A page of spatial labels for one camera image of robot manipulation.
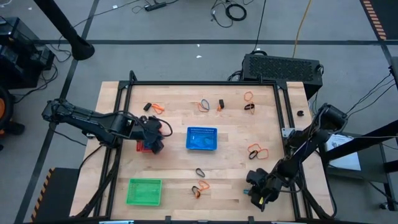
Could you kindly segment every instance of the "green basket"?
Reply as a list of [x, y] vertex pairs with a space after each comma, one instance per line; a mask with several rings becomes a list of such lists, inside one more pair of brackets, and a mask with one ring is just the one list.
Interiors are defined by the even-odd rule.
[[162, 196], [162, 180], [130, 179], [126, 204], [159, 206]]

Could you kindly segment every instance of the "red object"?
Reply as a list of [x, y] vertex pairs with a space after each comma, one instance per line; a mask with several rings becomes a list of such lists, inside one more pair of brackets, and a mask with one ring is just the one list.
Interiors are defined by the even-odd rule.
[[152, 152], [151, 149], [146, 149], [144, 147], [144, 142], [143, 141], [137, 141], [137, 148], [136, 148], [137, 152]]

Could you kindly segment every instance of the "wooden tabletop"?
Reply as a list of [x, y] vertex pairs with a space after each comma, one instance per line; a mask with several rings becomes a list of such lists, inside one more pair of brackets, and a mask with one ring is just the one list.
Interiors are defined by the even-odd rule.
[[[103, 82], [96, 111], [113, 112], [118, 82]], [[306, 128], [311, 122], [307, 99], [302, 83], [288, 83], [290, 103], [297, 128]], [[251, 114], [243, 110], [247, 102], [243, 95], [252, 91], [256, 111]], [[284, 121], [287, 115], [283, 94], [282, 109]], [[210, 103], [210, 111], [198, 111], [197, 102], [202, 99]], [[218, 100], [223, 99], [225, 109], [216, 110]], [[157, 103], [165, 108], [161, 115], [153, 109], [143, 110], [146, 103]], [[304, 116], [296, 116], [298, 110]], [[163, 140], [164, 148], [158, 154], [136, 151], [136, 142], [123, 142], [118, 181], [113, 202], [112, 219], [164, 220], [247, 220], [253, 216], [257, 221], [292, 221], [291, 195], [281, 193], [275, 202], [268, 203], [264, 212], [250, 203], [250, 197], [243, 194], [250, 188], [246, 183], [249, 170], [263, 168], [271, 171], [275, 163], [283, 158], [282, 141], [271, 86], [133, 86], [129, 111], [136, 116], [156, 115], [168, 121], [173, 135]], [[218, 129], [218, 148], [215, 151], [192, 151], [185, 148], [187, 128], [190, 126], [214, 127]], [[247, 147], [258, 143], [269, 150], [268, 159], [248, 159]], [[98, 147], [97, 140], [89, 140], [85, 156]], [[90, 200], [98, 188], [105, 149], [97, 152], [83, 166], [70, 215], [77, 214]], [[309, 191], [324, 210], [332, 214], [328, 187], [322, 163], [312, 154], [303, 164]], [[201, 168], [210, 189], [196, 199], [191, 188], [201, 178], [195, 169]], [[162, 179], [160, 206], [145, 207], [126, 205], [127, 184], [130, 178]], [[101, 214], [104, 214], [108, 192], [103, 197]], [[299, 195], [302, 217], [305, 216], [302, 197]]]

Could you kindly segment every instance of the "concrete floor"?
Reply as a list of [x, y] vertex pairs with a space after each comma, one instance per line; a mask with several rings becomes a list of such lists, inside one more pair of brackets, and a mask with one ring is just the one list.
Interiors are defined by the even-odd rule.
[[[72, 25], [88, 17], [94, 0], [57, 0], [57, 4]], [[123, 5], [127, 0], [99, 1], [96, 13]], [[130, 4], [97, 16], [90, 26], [88, 40], [254, 40], [261, 17], [262, 0], [254, 0], [245, 8], [248, 17], [224, 29], [211, 22], [210, 7], [214, 0], [180, 0], [163, 9], [133, 14], [131, 8], [144, 1]], [[307, 0], [268, 0], [261, 40], [294, 40]], [[14, 0], [0, 8], [4, 17], [18, 16], [36, 35], [56, 40], [59, 32], [32, 0]], [[229, 21], [221, 9], [216, 10], [220, 22]], [[83, 32], [85, 22], [76, 30]], [[316, 0], [311, 5], [301, 30], [300, 40], [377, 40], [359, 0]], [[94, 109], [101, 82], [127, 80], [134, 70], [139, 80], [226, 80], [240, 69], [244, 54], [253, 45], [246, 44], [173, 44], [173, 45], [95, 45], [96, 53], [89, 60], [78, 62], [67, 95], [75, 105]], [[291, 57], [293, 45], [259, 45], [269, 55]], [[398, 56], [398, 46], [388, 46], [391, 55]], [[325, 66], [323, 87], [318, 105], [331, 103], [343, 111], [356, 103], [370, 88], [388, 74], [388, 62], [379, 45], [299, 45], [297, 58], [315, 59]], [[55, 63], [58, 78], [46, 90], [28, 96], [15, 107], [15, 119], [26, 125], [22, 136], [7, 136], [1, 140], [0, 152], [0, 217], [2, 223], [14, 222], [21, 200], [39, 156], [48, 123], [41, 119], [45, 102], [60, 96], [72, 60]], [[24, 93], [17, 90], [13, 93]], [[351, 117], [346, 131], [363, 134], [397, 119], [397, 89], [392, 88], [372, 107]], [[85, 141], [80, 131], [61, 124], [57, 131], [79, 141]], [[393, 141], [386, 144], [397, 147]], [[42, 182], [51, 167], [77, 168], [84, 147], [55, 135], [25, 216], [29, 220]], [[386, 149], [388, 161], [398, 159], [398, 151]], [[398, 175], [391, 175], [398, 192]], [[370, 185], [350, 179], [331, 178], [341, 220], [368, 223], [394, 223], [398, 212], [377, 208], [384, 197]]]

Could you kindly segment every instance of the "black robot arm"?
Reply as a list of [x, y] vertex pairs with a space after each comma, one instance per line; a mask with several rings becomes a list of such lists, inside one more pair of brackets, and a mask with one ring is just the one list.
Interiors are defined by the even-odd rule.
[[324, 104], [309, 127], [303, 131], [293, 130], [284, 140], [285, 148], [290, 149], [292, 153], [279, 160], [270, 173], [261, 168], [249, 171], [246, 182], [252, 184], [249, 191], [251, 202], [264, 211], [268, 202], [273, 202], [278, 198], [282, 187], [291, 187], [296, 183], [317, 215], [320, 218], [331, 218], [304, 188], [299, 178], [299, 170], [300, 164], [309, 155], [321, 144], [326, 143], [332, 134], [342, 131], [346, 124], [345, 113], [332, 105]]
[[138, 118], [127, 111], [101, 114], [56, 99], [47, 102], [42, 117], [48, 122], [68, 123], [81, 129], [83, 134], [93, 134], [101, 144], [110, 148], [118, 146], [118, 138], [143, 140], [155, 154], [163, 148], [163, 135], [159, 131], [162, 123], [154, 116]]

